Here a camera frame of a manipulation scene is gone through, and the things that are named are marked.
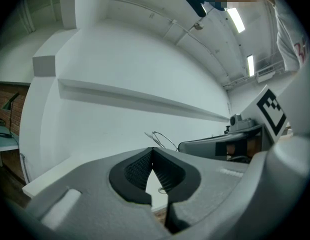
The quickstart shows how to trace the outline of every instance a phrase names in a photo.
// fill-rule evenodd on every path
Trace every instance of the table leg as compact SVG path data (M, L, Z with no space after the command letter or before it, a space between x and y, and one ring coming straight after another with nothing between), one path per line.
M3 167L3 161L2 161L1 152L0 152L0 167Z

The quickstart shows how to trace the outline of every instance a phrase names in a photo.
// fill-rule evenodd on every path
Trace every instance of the light blue tabletop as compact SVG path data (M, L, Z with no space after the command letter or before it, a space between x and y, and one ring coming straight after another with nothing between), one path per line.
M9 134L10 131L5 126L0 126L0 133ZM20 138L18 135L11 133L14 135L15 140L20 143ZM3 138L0 137L0 151L7 150L17 150L19 147L13 138Z

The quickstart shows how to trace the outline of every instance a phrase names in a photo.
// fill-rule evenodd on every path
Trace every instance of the table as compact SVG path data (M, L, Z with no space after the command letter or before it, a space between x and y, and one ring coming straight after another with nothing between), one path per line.
M0 133L5 133L5 134L9 134L10 131L9 129L7 129L5 126L0 126ZM14 134L14 133L11 133L15 140L18 142L18 144L20 143L20 138ZM0 137L0 166L3 167L3 161L2 161L2 155L1 155L1 152L2 151L8 151L8 150L18 150L19 149L19 146L18 144L16 143L13 138L3 138L3 137Z

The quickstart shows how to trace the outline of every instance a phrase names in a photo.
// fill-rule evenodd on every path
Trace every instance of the ceiling-mounted smoke detector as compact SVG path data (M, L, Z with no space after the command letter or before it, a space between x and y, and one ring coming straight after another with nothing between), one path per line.
M195 24L194 24L194 28L196 30L202 30L204 28L204 23L201 22L201 21L197 21Z

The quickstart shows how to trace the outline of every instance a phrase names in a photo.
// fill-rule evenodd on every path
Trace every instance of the brick wall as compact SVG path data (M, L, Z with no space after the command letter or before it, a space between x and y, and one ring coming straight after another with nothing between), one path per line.
M5 121L7 128L10 127L10 111L2 110L2 107L14 94L19 93L19 96L13 102L11 117L11 131L17 135L20 135L22 110L28 90L29 86L0 83L0 118ZM1 153L1 157L3 164L18 178L25 181L19 151L4 151Z

